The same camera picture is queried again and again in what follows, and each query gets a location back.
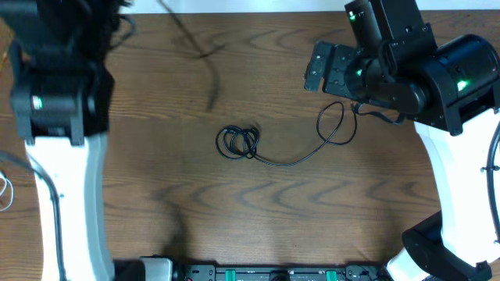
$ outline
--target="wooden table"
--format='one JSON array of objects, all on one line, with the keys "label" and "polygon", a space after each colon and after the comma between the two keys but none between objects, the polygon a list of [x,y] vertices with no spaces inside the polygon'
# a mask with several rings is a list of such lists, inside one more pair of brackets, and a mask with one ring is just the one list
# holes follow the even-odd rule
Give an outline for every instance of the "wooden table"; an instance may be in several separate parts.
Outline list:
[{"label": "wooden table", "polygon": [[[500,49],[499,12],[423,17],[439,44],[471,33]],[[113,257],[168,254],[221,264],[388,261],[402,247],[401,232],[439,210],[429,159],[412,122],[391,126],[359,118],[352,143],[327,146],[291,168],[230,162],[215,149],[217,131],[228,124],[258,124],[259,153],[276,161],[301,158],[321,143],[316,116],[339,98],[303,90],[302,77],[315,41],[355,44],[343,12],[182,16],[203,48],[224,46],[210,57],[215,76],[194,59],[168,15],[134,18],[138,34],[107,62],[116,78],[104,170]],[[0,147],[23,155],[8,105],[9,70],[0,84]],[[328,112],[323,132],[340,113]],[[336,139],[348,137],[352,125],[347,112]],[[2,169],[16,200],[0,214],[0,279],[39,279],[33,178],[7,164]]]}]

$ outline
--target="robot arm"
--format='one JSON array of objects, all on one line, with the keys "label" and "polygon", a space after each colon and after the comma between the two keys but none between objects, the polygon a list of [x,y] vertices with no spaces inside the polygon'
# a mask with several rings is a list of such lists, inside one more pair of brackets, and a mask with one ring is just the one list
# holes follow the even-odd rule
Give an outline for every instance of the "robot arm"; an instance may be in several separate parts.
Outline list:
[{"label": "robot arm", "polygon": [[475,35],[438,48],[414,0],[345,8],[359,45],[316,43],[305,89],[317,91],[324,78],[323,92],[414,120],[441,202],[440,213],[403,233],[405,249],[387,270],[395,280],[491,278],[484,261],[500,249],[482,167],[500,121],[497,52]]},{"label": "robot arm", "polygon": [[[43,167],[55,184],[49,194],[46,182],[37,178],[44,279],[119,279],[121,272],[147,280],[173,277],[168,259],[142,258],[122,266],[113,264],[105,248],[102,163],[114,80],[104,60],[122,4],[0,2],[0,16],[16,32],[10,57],[18,133],[32,165]],[[405,249],[388,271],[396,280],[428,274],[454,280],[491,277],[481,262],[495,260],[500,252],[480,168],[500,120],[492,110],[500,106],[496,51],[473,35],[438,48],[415,0],[356,0],[346,11],[359,46],[318,42],[305,88],[317,91],[324,78],[324,92],[392,108],[417,121],[441,200],[442,215],[403,234]],[[23,62],[21,49],[33,59]],[[59,215],[52,211],[53,194]],[[353,276],[365,272],[358,270]],[[327,280],[337,274],[319,270],[318,276],[321,272],[331,273]],[[234,276],[227,273],[226,279]]]}]

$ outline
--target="white cable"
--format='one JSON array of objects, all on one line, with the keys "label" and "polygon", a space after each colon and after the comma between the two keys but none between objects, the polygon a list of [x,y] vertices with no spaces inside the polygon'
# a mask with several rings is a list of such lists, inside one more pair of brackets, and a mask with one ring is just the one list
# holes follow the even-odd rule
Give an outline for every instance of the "white cable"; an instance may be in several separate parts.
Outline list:
[{"label": "white cable", "polygon": [[13,183],[11,183],[9,179],[7,179],[5,174],[2,173],[2,171],[0,171],[0,180],[3,180],[3,182],[4,182],[2,191],[0,191],[0,197],[2,197],[2,195],[5,193],[5,191],[7,190],[7,187],[10,187],[10,202],[7,205],[7,207],[0,209],[0,212],[3,212],[5,210],[7,210],[8,208],[10,208],[10,206],[12,206],[12,204],[14,202],[14,186],[13,186]]}]

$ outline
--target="black wire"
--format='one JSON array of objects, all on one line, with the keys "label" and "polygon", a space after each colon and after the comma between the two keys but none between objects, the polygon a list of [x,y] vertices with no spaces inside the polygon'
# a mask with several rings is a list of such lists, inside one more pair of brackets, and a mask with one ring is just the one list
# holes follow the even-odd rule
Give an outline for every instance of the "black wire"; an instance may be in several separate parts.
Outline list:
[{"label": "black wire", "polygon": [[59,195],[57,189],[55,188],[54,182],[50,176],[44,171],[43,167],[40,165],[32,166],[26,163],[22,159],[17,158],[6,151],[0,151],[0,161],[10,162],[13,165],[17,165],[27,171],[35,173],[38,177],[45,181],[50,193],[50,200],[52,201],[52,211],[54,213],[54,231],[55,231],[55,253],[57,257],[57,267],[59,270],[59,279],[61,281],[66,281],[66,270],[64,268],[64,258],[63,258],[63,238],[61,234],[61,211],[59,207]]},{"label": "black wire", "polygon": [[[341,118],[338,121],[338,124],[335,127],[334,131],[330,134],[330,136],[325,138],[320,132],[321,116],[323,116],[325,111],[327,109],[329,109],[332,105],[340,105],[342,107],[342,114],[341,114]],[[242,129],[242,128],[235,126],[235,125],[225,126],[221,131],[219,131],[219,133],[216,136],[216,148],[217,148],[217,151],[224,158],[229,159],[229,160],[240,160],[243,158],[247,158],[247,159],[255,158],[257,161],[262,162],[266,165],[271,165],[271,166],[275,166],[275,167],[290,167],[290,166],[302,163],[305,160],[311,158],[311,156],[313,156],[315,153],[317,153],[326,144],[341,146],[341,145],[346,145],[346,144],[350,143],[352,141],[352,139],[354,139],[354,136],[356,135],[356,131],[358,129],[358,120],[356,118],[356,114],[354,113],[354,105],[352,103],[351,103],[351,110],[352,110],[353,116],[354,116],[354,132],[352,133],[352,136],[347,141],[343,141],[343,142],[330,141],[331,138],[337,133],[339,127],[342,124],[342,121],[344,120],[344,111],[345,111],[344,105],[341,102],[336,101],[336,102],[329,104],[327,107],[323,108],[323,110],[321,110],[320,114],[318,115],[318,120],[316,121],[316,132],[318,133],[318,136],[320,136],[321,139],[323,140],[323,143],[317,149],[315,149],[313,152],[309,153],[304,158],[301,158],[300,160],[292,162],[292,163],[283,164],[283,163],[271,162],[269,160],[266,160],[261,155],[258,155],[257,154],[257,144],[259,144],[260,133],[259,133],[259,129],[257,129],[255,127],[252,127],[250,129]],[[238,137],[243,138],[241,150],[238,149],[237,145],[236,145]],[[224,153],[220,149],[220,145],[219,145],[220,142],[222,142],[223,147],[226,150],[227,154]]]},{"label": "black wire", "polygon": [[493,135],[490,143],[490,148],[487,152],[486,161],[486,181],[487,181],[487,195],[490,201],[491,215],[493,216],[493,225],[497,234],[497,243],[500,243],[500,218],[498,217],[497,201],[495,197],[495,183],[493,172],[495,171],[495,155],[500,142],[500,123],[497,125],[495,134]]},{"label": "black wire", "polygon": [[406,119],[406,114],[404,113],[399,113],[398,118],[396,120],[391,120],[389,117],[385,116],[382,112],[359,112],[359,110],[364,106],[365,104],[362,102],[357,103],[354,106],[354,112],[359,115],[359,116],[375,116],[379,119],[382,119],[383,121],[392,124],[392,125],[401,125],[403,122],[405,122]]}]

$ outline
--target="green connector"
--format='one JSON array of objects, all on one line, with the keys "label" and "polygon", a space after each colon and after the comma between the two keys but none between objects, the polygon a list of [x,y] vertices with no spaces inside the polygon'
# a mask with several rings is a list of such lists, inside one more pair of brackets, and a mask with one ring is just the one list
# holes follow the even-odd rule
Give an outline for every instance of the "green connector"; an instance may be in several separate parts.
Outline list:
[{"label": "green connector", "polygon": [[226,281],[236,281],[236,270],[226,270]]},{"label": "green connector", "polygon": [[327,272],[327,281],[338,281],[337,280],[337,272],[329,271]]}]

